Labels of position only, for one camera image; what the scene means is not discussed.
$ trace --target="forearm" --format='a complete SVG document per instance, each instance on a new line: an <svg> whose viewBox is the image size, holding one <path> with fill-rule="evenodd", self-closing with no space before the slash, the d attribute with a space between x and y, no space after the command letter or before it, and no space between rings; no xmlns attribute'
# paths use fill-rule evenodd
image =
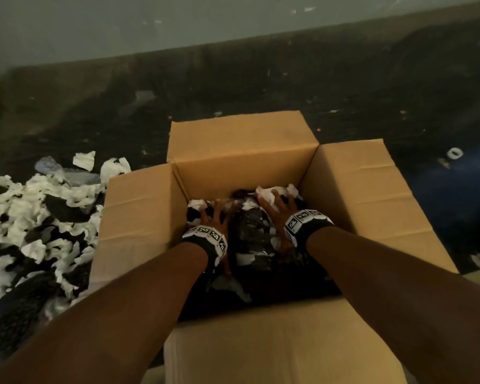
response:
<svg viewBox="0 0 480 384"><path fill-rule="evenodd" d="M182 243L128 272L32 337L2 365L0 382L139 382L207 261Z"/></svg>
<svg viewBox="0 0 480 384"><path fill-rule="evenodd" d="M480 286L335 227L307 249L420 383L480 382Z"/></svg>

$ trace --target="finger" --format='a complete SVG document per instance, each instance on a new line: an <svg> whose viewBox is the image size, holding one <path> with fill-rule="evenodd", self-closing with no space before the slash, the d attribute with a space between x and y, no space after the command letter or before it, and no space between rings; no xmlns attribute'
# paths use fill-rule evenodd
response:
<svg viewBox="0 0 480 384"><path fill-rule="evenodd" d="M224 226L228 226L229 220L231 219L231 216L236 212L238 208L238 201L234 201L233 205L228 210L228 213L226 214L226 218L224 218L224 222L222 223Z"/></svg>
<svg viewBox="0 0 480 384"><path fill-rule="evenodd" d="M208 223L209 217L206 214L206 206L205 205L201 206L201 208L199 209L199 212L201 213L201 223L202 224Z"/></svg>
<svg viewBox="0 0 480 384"><path fill-rule="evenodd" d="M288 209L290 209L292 213L298 212L297 204L292 194L288 194Z"/></svg>
<svg viewBox="0 0 480 384"><path fill-rule="evenodd" d="M221 223L221 200L215 200L215 206L213 206L213 220Z"/></svg>
<svg viewBox="0 0 480 384"><path fill-rule="evenodd" d="M258 202L263 210L269 215L271 220L274 221L277 219L278 212L274 210L274 208L265 200L265 198L263 198L261 195L258 195Z"/></svg>
<svg viewBox="0 0 480 384"><path fill-rule="evenodd" d="M281 195L277 192L277 190L272 190L272 194L275 196L274 203L279 208L279 211L282 213L283 211L287 210L285 203L281 199Z"/></svg>

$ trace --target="cardboard box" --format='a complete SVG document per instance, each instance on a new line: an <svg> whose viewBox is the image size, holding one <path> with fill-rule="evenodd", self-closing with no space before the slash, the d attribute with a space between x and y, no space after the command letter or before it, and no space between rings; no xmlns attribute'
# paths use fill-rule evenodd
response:
<svg viewBox="0 0 480 384"><path fill-rule="evenodd" d="M297 111L173 123L167 164L110 181L93 262L99 288L176 243L188 199L298 188L340 227L456 272L382 140L319 145ZM404 383L396 357L343 298L179 325L167 383Z"/></svg>

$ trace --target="box flap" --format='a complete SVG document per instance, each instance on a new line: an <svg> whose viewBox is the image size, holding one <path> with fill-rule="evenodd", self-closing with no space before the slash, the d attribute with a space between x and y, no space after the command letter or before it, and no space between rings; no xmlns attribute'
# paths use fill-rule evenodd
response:
<svg viewBox="0 0 480 384"><path fill-rule="evenodd" d="M112 178L90 284L101 287L166 251L181 237L186 211L171 164Z"/></svg>
<svg viewBox="0 0 480 384"><path fill-rule="evenodd" d="M301 183L302 194L323 213L329 209L335 213L337 206L322 199L320 179L312 174L320 169L330 172L336 199L341 199L348 224L357 234L457 272L381 139L317 149Z"/></svg>
<svg viewBox="0 0 480 384"><path fill-rule="evenodd" d="M167 384L405 384L401 364L344 299L225 316L174 329Z"/></svg>
<svg viewBox="0 0 480 384"><path fill-rule="evenodd" d="M317 147L300 111L173 122L168 162Z"/></svg>

